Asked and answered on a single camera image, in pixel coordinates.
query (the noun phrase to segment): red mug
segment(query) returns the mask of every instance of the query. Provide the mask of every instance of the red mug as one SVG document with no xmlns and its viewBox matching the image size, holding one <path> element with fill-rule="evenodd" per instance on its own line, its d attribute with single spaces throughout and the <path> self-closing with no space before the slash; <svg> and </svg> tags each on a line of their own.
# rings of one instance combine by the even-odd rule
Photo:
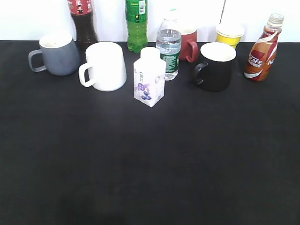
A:
<svg viewBox="0 0 300 225">
<path fill-rule="evenodd" d="M 197 45 L 197 27 L 183 26 L 181 29 L 181 51 L 180 60 L 195 62 L 199 57 L 199 48 Z"/>
</svg>

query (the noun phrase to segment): gray mug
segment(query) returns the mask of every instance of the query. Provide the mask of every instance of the gray mug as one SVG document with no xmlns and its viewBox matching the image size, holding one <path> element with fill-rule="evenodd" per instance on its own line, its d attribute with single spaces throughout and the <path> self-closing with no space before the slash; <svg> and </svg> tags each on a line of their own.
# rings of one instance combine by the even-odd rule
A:
<svg viewBox="0 0 300 225">
<path fill-rule="evenodd" d="M 33 72 L 48 70 L 57 76 L 74 73 L 80 66 L 80 56 L 76 44 L 69 33 L 54 33 L 43 36 L 39 41 L 39 50 L 29 53 L 28 62 Z M 34 68 L 32 57 L 42 54 L 44 66 Z"/>
</svg>

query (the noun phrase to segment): bottle cap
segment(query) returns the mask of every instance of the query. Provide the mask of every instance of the bottle cap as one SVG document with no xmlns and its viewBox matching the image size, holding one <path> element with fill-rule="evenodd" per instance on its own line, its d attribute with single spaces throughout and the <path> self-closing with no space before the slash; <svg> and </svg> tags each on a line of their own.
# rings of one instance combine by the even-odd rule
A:
<svg viewBox="0 0 300 225">
<path fill-rule="evenodd" d="M 141 58 L 159 58 L 160 59 L 160 51 L 154 47 L 146 47 L 141 50 Z"/>
<path fill-rule="evenodd" d="M 178 19 L 178 13 L 176 8 L 172 8 L 168 10 L 164 16 L 165 20 L 177 20 Z"/>
<path fill-rule="evenodd" d="M 285 17 L 281 14 L 272 14 L 267 22 L 272 27 L 282 27 Z"/>
</svg>

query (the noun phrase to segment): bottle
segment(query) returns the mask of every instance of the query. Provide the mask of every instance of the bottle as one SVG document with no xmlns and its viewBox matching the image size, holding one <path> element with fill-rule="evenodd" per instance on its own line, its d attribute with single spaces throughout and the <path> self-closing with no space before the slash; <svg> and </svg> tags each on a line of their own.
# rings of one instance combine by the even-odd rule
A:
<svg viewBox="0 0 300 225">
<path fill-rule="evenodd" d="M 125 13 L 128 28 L 128 49 L 139 53 L 148 45 L 148 0 L 125 0 Z"/>
<path fill-rule="evenodd" d="M 91 0 L 68 0 L 69 9 L 73 18 L 77 42 L 82 50 L 98 42 L 93 26 L 93 9 Z"/>
<path fill-rule="evenodd" d="M 166 62 L 157 48 L 146 47 L 134 64 L 134 97 L 153 107 L 165 94 Z"/>
<path fill-rule="evenodd" d="M 265 25 L 263 33 L 254 44 L 249 54 L 244 75 L 252 81 L 263 81 L 267 78 L 277 53 L 278 36 L 284 17 L 272 14 Z"/>
<path fill-rule="evenodd" d="M 174 79 L 178 74 L 181 49 L 181 33 L 176 9 L 166 13 L 165 20 L 157 33 L 156 48 L 160 50 L 161 58 L 167 63 L 165 80 Z"/>
</svg>

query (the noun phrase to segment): green soda bottle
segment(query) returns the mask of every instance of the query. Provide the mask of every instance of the green soda bottle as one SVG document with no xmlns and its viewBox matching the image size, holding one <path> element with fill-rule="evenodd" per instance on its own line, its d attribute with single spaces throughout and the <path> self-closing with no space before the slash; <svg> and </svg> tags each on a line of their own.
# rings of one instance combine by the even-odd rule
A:
<svg viewBox="0 0 300 225">
<path fill-rule="evenodd" d="M 148 46 L 148 0 L 125 0 L 128 28 L 128 49 L 139 53 Z"/>
</svg>

